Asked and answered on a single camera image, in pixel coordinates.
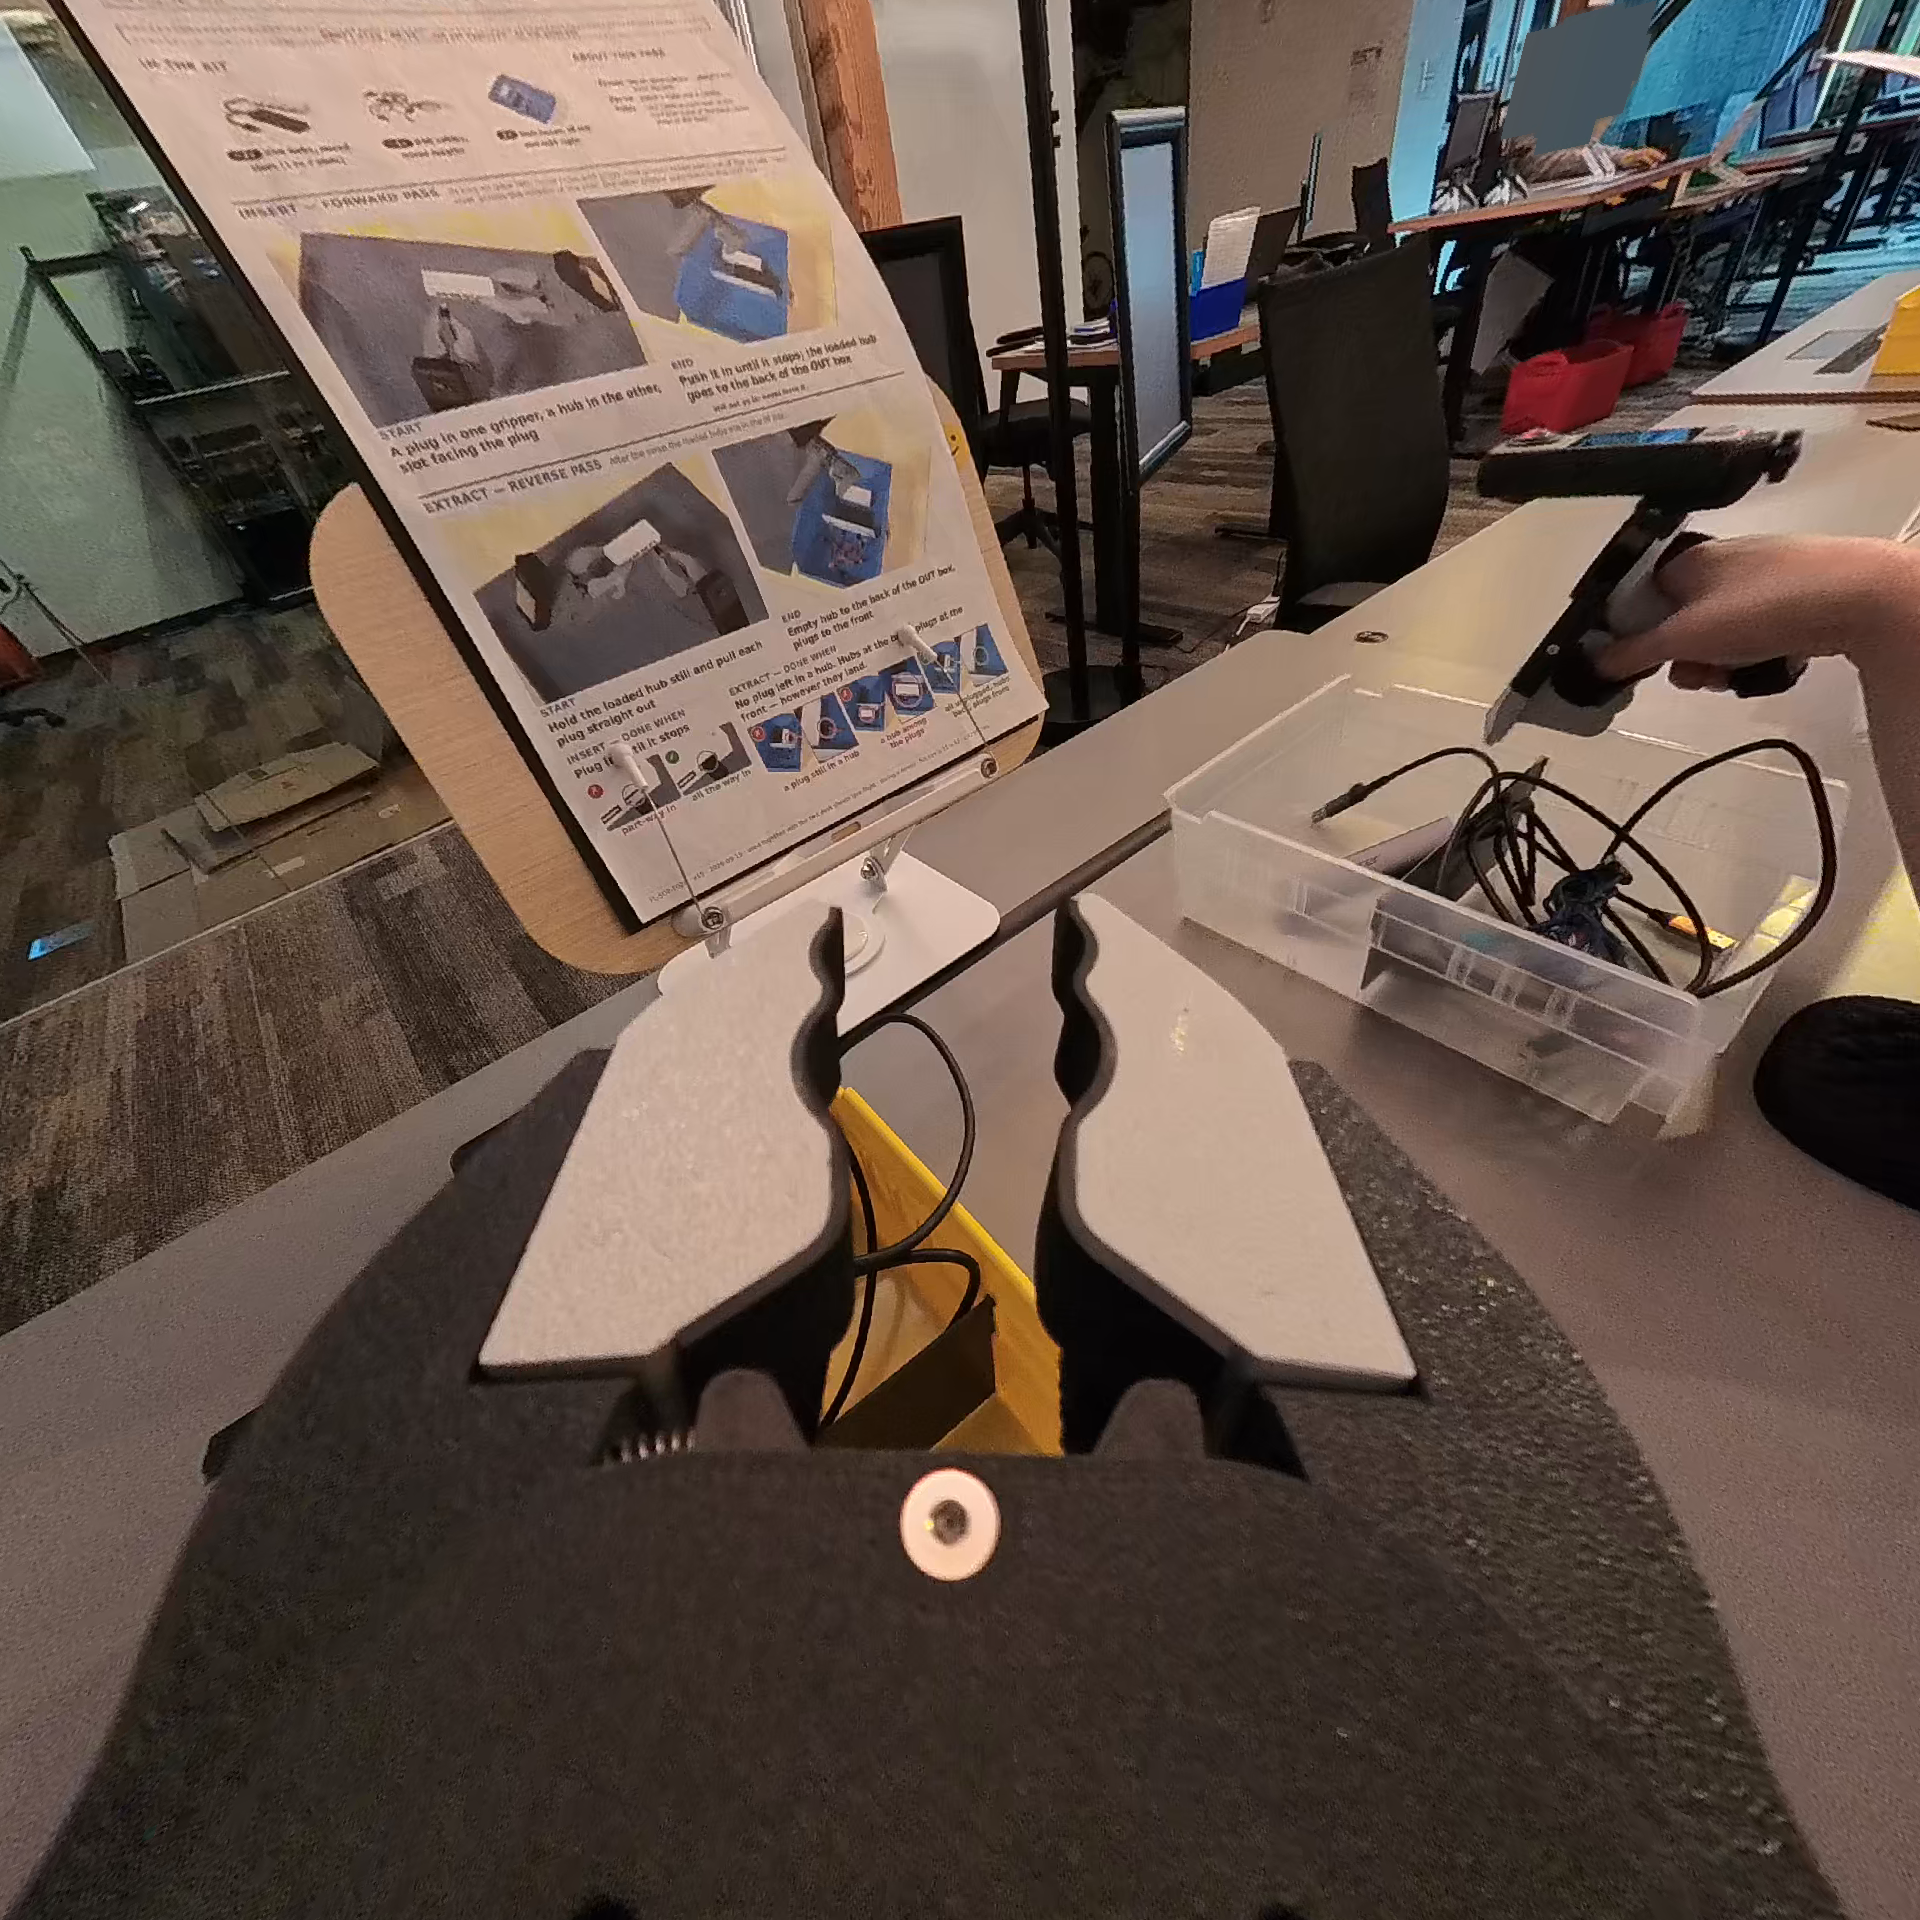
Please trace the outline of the black stand pole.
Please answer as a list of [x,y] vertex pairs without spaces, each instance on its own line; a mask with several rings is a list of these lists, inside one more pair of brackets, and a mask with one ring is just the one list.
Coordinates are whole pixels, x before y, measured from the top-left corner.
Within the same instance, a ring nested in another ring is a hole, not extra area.
[[1074,454],[1070,342],[1058,190],[1058,116],[1054,108],[1044,2],[1018,2],[1020,78],[1032,204],[1042,382],[1048,418],[1048,474],[1058,516],[1058,572],[1068,664],[1046,674],[1048,712],[1040,742],[1060,746],[1092,726],[1084,568],[1080,552],[1078,462]]

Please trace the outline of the instruction poster board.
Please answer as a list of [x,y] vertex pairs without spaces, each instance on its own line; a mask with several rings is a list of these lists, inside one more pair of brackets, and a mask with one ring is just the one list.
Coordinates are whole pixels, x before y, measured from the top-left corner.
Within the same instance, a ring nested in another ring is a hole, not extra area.
[[526,932],[656,972],[1008,776],[956,408],[712,4],[58,4],[358,496],[336,638]]

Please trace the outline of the flat cardboard pieces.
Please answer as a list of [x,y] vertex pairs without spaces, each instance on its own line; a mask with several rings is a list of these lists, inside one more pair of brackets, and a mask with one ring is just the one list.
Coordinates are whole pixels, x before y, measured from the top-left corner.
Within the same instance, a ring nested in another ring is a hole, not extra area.
[[260,762],[108,840],[116,900],[182,874],[214,876],[372,790],[382,764],[342,740]]

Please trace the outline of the clear plastic bin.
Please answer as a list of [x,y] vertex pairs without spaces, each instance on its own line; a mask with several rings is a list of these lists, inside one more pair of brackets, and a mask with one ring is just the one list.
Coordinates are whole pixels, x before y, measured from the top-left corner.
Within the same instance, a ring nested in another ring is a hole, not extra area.
[[[1766,994],[1692,1000],[1612,970],[1578,968],[1542,942],[1494,936],[1446,902],[1324,852],[1302,816],[1384,766],[1480,742],[1482,706],[1410,684],[1336,678],[1260,722],[1166,796],[1188,920],[1258,952],[1428,1042],[1596,1124],[1646,1120],[1662,1134],[1702,1122],[1712,1080]],[[1628,766],[1692,750],[1636,734],[1590,738],[1522,726],[1490,748],[1502,764],[1568,754]],[[1364,980],[1382,900],[1454,936],[1446,972]]]

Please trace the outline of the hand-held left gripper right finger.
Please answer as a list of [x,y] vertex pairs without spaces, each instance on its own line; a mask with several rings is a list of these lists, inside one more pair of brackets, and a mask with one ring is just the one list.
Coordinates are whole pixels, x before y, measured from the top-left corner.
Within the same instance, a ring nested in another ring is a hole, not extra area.
[[1060,1438],[1092,1454],[1128,1396],[1180,1386],[1206,1452],[1290,1464],[1274,1388],[1408,1396],[1418,1362],[1280,1044],[1114,902],[1054,916],[1066,1102],[1032,1284]]

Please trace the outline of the black framed display screen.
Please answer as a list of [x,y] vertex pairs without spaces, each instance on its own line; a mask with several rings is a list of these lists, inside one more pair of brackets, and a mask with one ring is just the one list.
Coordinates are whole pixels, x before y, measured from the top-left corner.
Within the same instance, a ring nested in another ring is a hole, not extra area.
[[1094,626],[1136,660],[1184,640],[1142,614],[1140,502],[1192,436],[1188,110],[1114,110],[1108,186],[1116,362],[1088,386]]

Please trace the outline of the person's right forearm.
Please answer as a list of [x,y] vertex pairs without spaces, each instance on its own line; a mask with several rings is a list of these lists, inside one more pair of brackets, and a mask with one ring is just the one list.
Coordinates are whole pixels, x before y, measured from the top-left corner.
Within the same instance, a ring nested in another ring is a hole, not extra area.
[[1918,556],[1894,540],[1806,542],[1810,610],[1802,648],[1848,662],[1862,686],[1884,806],[1908,882],[1918,884]]

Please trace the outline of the black office chair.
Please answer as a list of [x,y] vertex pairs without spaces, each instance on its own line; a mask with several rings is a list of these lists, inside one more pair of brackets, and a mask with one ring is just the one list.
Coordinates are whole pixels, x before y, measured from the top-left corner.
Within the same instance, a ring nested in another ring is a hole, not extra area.
[[1428,250],[1262,286],[1284,558],[1270,624],[1314,632],[1422,570],[1452,492]]

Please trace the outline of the black USB cable grey plugs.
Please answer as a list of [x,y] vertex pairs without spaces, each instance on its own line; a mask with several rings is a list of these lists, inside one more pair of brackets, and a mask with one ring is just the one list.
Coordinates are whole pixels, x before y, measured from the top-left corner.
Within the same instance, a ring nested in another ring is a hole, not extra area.
[[1436,746],[1336,788],[1304,812],[1302,832],[1364,868],[1358,856],[1466,814],[1488,782],[1548,756],[1534,796],[1540,924],[1502,924],[1474,898],[1422,896],[1578,968],[1692,1000],[1746,994],[1832,908],[1846,812],[1834,782],[1782,734],[1704,754],[1664,750],[1644,766],[1626,764],[1636,738],[1606,744],[1604,766],[1566,752],[1504,764],[1490,748]]

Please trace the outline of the yellow plastic bin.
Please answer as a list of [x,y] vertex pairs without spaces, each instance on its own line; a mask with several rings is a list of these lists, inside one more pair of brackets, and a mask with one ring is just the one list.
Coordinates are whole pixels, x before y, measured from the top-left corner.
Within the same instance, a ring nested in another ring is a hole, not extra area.
[[818,1442],[868,1452],[1062,1452],[1060,1356],[1032,1280],[964,1204],[902,1266],[856,1280]]

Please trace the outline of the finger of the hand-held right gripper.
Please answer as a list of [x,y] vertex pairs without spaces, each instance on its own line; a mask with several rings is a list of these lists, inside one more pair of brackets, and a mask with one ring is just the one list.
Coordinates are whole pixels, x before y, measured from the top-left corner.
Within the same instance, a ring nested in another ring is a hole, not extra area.
[[1522,726],[1582,740],[1606,732],[1634,702],[1642,680],[1614,680],[1598,670],[1596,660],[1614,642],[1608,616],[1558,618],[1490,704],[1482,746],[1492,750]]

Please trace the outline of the black quilted cushion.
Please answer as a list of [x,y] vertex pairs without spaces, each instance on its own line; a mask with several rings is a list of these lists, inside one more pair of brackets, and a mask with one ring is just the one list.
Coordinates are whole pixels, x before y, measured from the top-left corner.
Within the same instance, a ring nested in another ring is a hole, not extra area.
[[1762,1048],[1752,1098],[1818,1166],[1918,1210],[1918,1006],[1846,994],[1812,1002]]

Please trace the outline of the black USB hub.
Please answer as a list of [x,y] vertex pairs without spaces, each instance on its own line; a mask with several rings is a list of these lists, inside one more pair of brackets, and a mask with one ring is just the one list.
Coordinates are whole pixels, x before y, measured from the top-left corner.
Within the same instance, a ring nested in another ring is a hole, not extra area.
[[[1520,774],[1488,780],[1464,814],[1380,842],[1356,856],[1356,864],[1434,900],[1478,900],[1500,924],[1534,930],[1542,826],[1534,798],[1548,770],[1550,758],[1542,754]],[[1454,940],[1410,916],[1404,904],[1382,900],[1374,908],[1362,978],[1444,974]]]

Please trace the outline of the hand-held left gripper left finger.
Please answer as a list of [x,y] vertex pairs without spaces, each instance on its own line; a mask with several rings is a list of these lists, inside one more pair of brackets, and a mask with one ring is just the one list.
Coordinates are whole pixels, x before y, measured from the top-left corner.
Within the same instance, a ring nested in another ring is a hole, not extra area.
[[680,1432],[756,1372],[804,1442],[852,1318],[832,1118],[846,918],[808,904],[686,968],[610,1046],[476,1356],[490,1384],[626,1380]]

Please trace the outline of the black display panel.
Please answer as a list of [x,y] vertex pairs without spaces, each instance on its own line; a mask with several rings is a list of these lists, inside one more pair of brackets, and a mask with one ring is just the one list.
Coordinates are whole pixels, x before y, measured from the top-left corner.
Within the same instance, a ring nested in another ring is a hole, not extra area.
[[960,424],[976,472],[986,472],[988,392],[972,322],[962,216],[950,212],[874,228],[862,234],[862,244],[926,378],[946,396]]

